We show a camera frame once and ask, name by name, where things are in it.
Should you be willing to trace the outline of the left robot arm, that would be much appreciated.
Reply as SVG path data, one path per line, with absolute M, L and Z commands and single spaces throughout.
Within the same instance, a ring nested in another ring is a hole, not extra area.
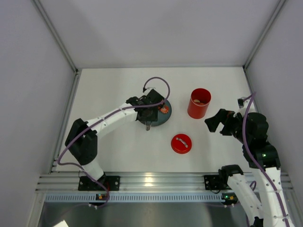
M 158 120 L 158 112 L 165 98 L 155 89 L 142 97 L 133 96 L 117 109 L 91 120 L 74 121 L 65 141 L 67 150 L 76 158 L 82 170 L 92 180 L 103 184 L 106 174 L 97 161 L 98 139 L 129 122 L 141 121 L 147 125 Z

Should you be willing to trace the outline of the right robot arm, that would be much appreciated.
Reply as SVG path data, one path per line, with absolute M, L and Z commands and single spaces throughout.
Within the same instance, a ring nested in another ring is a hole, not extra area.
M 238 165 L 219 169 L 222 184 L 232 189 L 244 209 L 251 227 L 292 227 L 281 184 L 281 164 L 276 148 L 267 140 L 268 122 L 256 112 L 244 114 L 220 109 L 205 120 L 210 132 L 223 125 L 221 134 L 233 136 L 242 144 L 242 151 L 254 176 L 258 194 L 246 180 Z

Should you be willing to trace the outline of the red tin lid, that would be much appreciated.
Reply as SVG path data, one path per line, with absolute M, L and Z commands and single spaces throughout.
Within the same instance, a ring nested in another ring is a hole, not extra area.
M 171 148 L 178 154 L 186 154 L 192 149 L 192 140 L 186 134 L 177 134 L 171 140 Z

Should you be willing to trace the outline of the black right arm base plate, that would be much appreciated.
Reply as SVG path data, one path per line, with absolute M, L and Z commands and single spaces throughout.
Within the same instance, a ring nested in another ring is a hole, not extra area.
M 225 179 L 219 175 L 204 175 L 205 189 L 209 191 L 227 190 L 229 186 Z

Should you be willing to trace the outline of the red white shrimp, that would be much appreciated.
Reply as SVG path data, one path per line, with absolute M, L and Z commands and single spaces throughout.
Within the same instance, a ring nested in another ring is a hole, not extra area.
M 159 111 L 163 114 L 167 114 L 169 112 L 169 107 L 168 106 L 163 106 Z

